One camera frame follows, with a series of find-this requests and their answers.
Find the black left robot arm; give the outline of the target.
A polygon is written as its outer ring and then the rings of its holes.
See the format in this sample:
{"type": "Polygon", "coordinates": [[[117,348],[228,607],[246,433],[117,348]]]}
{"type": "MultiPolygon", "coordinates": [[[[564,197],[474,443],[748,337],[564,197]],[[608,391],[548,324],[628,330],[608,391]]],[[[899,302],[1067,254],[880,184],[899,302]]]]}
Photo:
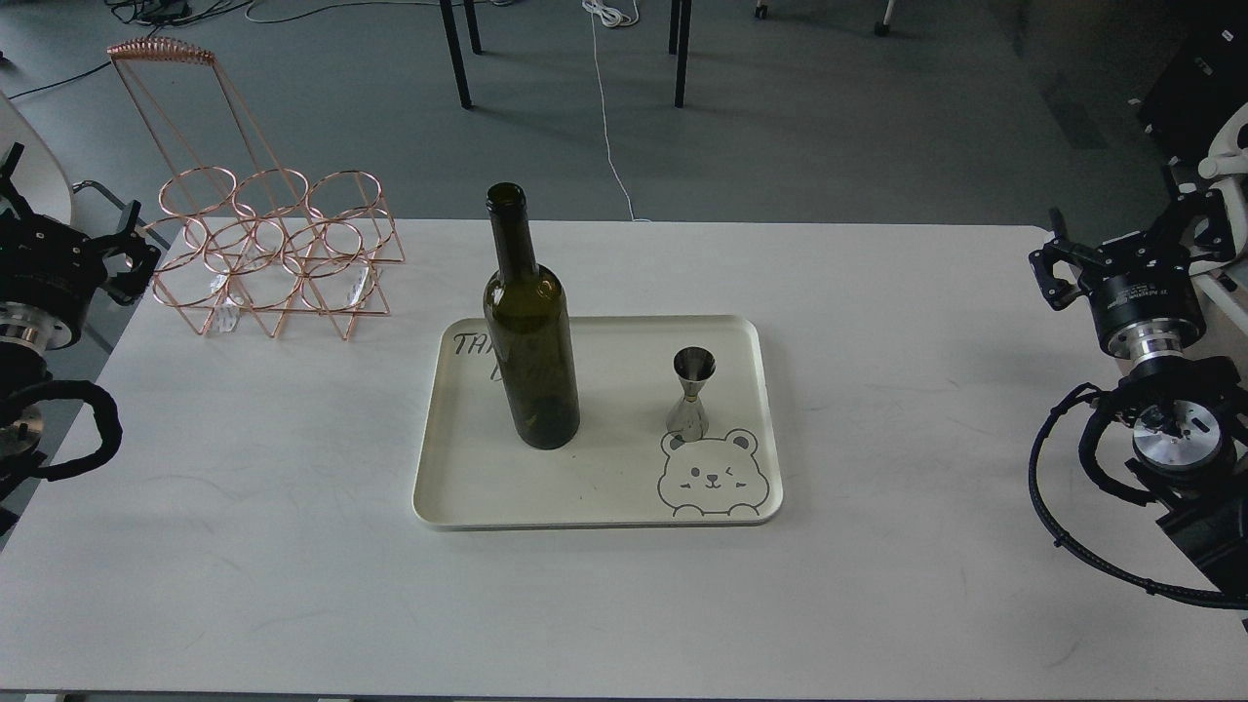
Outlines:
{"type": "Polygon", "coordinates": [[[99,237],[36,214],[14,174],[25,152],[12,142],[2,159],[1,191],[1,496],[27,481],[76,477],[119,452],[122,425],[114,397],[89,378],[54,378],[46,355],[80,341],[97,292],[117,305],[146,294],[162,252],[141,234],[137,201],[121,209],[114,234],[99,237]],[[42,405],[82,403],[94,413],[99,448],[51,465],[40,450],[42,405]]]}

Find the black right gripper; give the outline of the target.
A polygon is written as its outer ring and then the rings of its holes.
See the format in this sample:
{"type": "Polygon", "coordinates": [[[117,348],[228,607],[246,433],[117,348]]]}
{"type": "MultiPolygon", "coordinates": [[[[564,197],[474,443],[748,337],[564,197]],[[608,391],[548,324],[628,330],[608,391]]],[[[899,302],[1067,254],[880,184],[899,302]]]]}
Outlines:
{"type": "Polygon", "coordinates": [[[1231,262],[1236,244],[1231,235],[1229,214],[1221,190],[1181,194],[1171,200],[1149,227],[1149,244],[1141,232],[1126,235],[1101,246],[1109,265],[1098,265],[1094,249],[1070,239],[1065,214],[1050,209],[1053,237],[1030,254],[1035,282],[1046,304],[1065,310],[1083,294],[1098,337],[1116,337],[1134,324],[1168,321],[1181,330],[1181,337],[1202,337],[1207,325],[1191,284],[1191,262],[1231,262]],[[1183,236],[1201,222],[1191,246],[1183,236]],[[1057,276],[1057,262],[1080,267],[1077,285],[1057,276]]]}

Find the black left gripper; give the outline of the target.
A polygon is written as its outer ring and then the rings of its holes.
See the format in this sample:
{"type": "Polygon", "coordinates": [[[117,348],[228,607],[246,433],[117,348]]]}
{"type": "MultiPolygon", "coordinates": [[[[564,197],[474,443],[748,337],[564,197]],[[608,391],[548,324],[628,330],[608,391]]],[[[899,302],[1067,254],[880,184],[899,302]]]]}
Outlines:
{"type": "Polygon", "coordinates": [[[2,212],[2,301],[34,306],[55,317],[85,317],[97,289],[117,305],[139,302],[162,256],[139,231],[141,204],[124,206],[116,231],[97,237],[97,255],[85,235],[34,216],[12,180],[22,151],[22,142],[12,142],[1,162],[1,197],[12,206],[2,212]],[[107,277],[102,259],[114,256],[127,259],[129,269],[107,277]]]}

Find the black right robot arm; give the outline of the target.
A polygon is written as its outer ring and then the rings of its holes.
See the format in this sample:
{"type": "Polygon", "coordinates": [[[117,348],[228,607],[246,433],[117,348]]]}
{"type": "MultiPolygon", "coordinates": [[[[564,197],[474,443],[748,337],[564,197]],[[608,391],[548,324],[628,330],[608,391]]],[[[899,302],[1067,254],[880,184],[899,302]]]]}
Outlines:
{"type": "Polygon", "coordinates": [[[1181,605],[1246,610],[1246,388],[1234,360],[1191,358],[1206,334],[1191,269],[1236,252],[1221,192],[1177,192],[1149,229],[1097,246],[1076,244],[1065,214],[1050,210],[1052,239],[1030,254],[1046,304],[1087,299],[1098,346],[1129,363],[1113,388],[1075,386],[1050,410],[1027,458],[1035,513],[1057,548],[1146,592],[1181,605]],[[1159,505],[1157,523],[1211,590],[1171,585],[1111,565],[1052,515],[1038,463],[1051,431],[1087,405],[1080,467],[1104,493],[1159,505]]]}

